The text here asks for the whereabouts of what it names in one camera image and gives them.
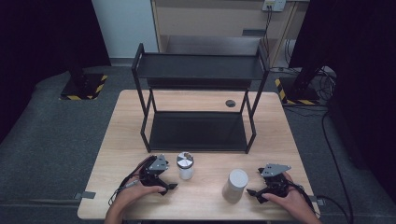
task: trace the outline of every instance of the black two-tier shelf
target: black two-tier shelf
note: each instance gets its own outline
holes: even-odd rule
[[[148,53],[140,44],[134,57],[132,74],[144,113],[141,135],[147,151],[248,153],[256,137],[253,116],[269,73],[266,59],[261,45],[255,55],[202,55]],[[253,81],[258,83],[258,89],[251,105],[248,93]],[[147,101],[141,83],[147,83]],[[245,94],[239,111],[169,111],[157,108],[154,90],[244,91]],[[245,109],[251,128],[248,140],[243,121]],[[154,115],[147,139],[145,130],[149,113]]]

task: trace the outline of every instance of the wall socket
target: wall socket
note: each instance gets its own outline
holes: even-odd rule
[[[286,0],[265,0],[262,5],[263,11],[283,11],[286,5]]]

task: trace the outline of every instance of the wall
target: wall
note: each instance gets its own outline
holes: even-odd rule
[[[158,52],[150,0],[92,0],[110,58],[133,58],[139,43]]]

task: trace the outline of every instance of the shelf bottom tier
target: shelf bottom tier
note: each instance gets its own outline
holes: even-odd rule
[[[240,113],[157,112],[149,139],[151,150],[246,151]]]

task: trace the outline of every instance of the black curtain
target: black curtain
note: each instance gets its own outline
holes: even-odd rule
[[[290,61],[290,67],[304,67],[312,55],[326,52],[321,60],[337,75],[332,119],[346,149],[362,157],[394,202],[395,12],[389,0],[311,0]]]
[[[110,65],[91,0],[2,1],[0,36],[0,142],[37,82],[73,69]]]

